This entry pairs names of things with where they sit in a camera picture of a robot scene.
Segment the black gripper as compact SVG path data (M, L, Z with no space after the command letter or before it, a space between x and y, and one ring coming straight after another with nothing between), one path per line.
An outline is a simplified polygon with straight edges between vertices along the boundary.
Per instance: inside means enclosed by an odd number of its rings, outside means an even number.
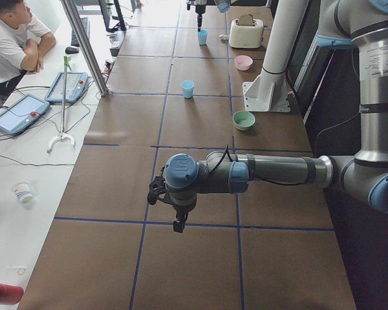
M195 0L195 11L197 13L197 31L202 29L202 14L206 11L207 0Z
M183 233L186 221L188 219L188 214L196 207L197 202L192 202L188 205L177 205L176 203L172 204L176 215L173 221L173 231L176 233Z

